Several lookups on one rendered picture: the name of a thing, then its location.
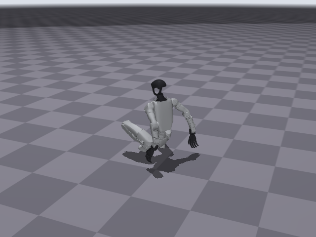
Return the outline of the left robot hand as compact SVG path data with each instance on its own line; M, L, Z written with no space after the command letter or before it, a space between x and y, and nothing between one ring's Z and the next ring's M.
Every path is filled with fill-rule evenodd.
M148 162L151 162L151 157L153 156L154 154L154 151L156 151L158 148L158 145L156 145L154 148L151 146L151 148L149 148L147 151L146 151L146 159ZM152 163L152 162L151 162Z

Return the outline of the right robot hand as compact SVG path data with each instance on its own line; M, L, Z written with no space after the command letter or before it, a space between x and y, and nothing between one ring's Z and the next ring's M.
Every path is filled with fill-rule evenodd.
M196 133L196 132L195 132ZM192 133L192 131L191 131L191 129L189 129L189 134L190 134L190 136L189 136L189 139L188 139L188 144L190 144L190 146L193 148L194 146L195 147L197 147L197 146L199 146L198 144L197 144L197 141L196 141L196 136L195 136L195 133ZM197 146L196 146L197 145ZM194 147L194 148L195 148Z

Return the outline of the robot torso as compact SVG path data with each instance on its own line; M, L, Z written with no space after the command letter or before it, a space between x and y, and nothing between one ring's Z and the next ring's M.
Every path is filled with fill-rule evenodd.
M167 130L170 130L173 123L173 105L170 98L167 98L166 101L156 101L153 99L151 101L154 105L154 114L156 121L159 123L159 128L155 129L158 130L159 135L159 147L162 147L166 144L168 140L168 136L166 135Z

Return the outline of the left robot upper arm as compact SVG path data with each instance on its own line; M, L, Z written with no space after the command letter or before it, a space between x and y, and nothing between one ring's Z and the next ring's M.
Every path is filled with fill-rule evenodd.
M153 109L154 109L154 105L152 102L148 103L144 107L144 111L146 112L147 117L148 117L149 121L151 122L153 129L158 129L159 123L156 121Z

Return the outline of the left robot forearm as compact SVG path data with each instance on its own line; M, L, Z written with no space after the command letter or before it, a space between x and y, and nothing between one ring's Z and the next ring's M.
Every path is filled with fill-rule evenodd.
M152 134L152 147L154 148L156 145L159 146L159 135L158 135L158 130L153 130L152 124L150 123L150 129L151 129L151 134Z

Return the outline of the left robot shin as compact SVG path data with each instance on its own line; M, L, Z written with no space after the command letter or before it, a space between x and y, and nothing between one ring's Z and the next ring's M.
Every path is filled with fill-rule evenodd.
M137 141L139 144L141 144L143 146L143 141L142 140L138 140L125 126L124 124L121 125L123 130L135 141Z

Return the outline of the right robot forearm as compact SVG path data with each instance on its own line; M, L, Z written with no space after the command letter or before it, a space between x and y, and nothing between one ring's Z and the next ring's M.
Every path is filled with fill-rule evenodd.
M191 129L192 133L195 133L196 129L195 129L195 123L193 121L193 117L190 115L189 118L185 118L188 125L189 125L189 129Z

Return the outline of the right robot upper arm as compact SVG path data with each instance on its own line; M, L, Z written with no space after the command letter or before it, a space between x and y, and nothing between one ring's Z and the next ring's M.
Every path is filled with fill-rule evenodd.
M171 98L172 105L175 107L177 110L182 111L182 115L184 118L189 118L190 117L190 111L184 107L180 102L178 102L177 99Z

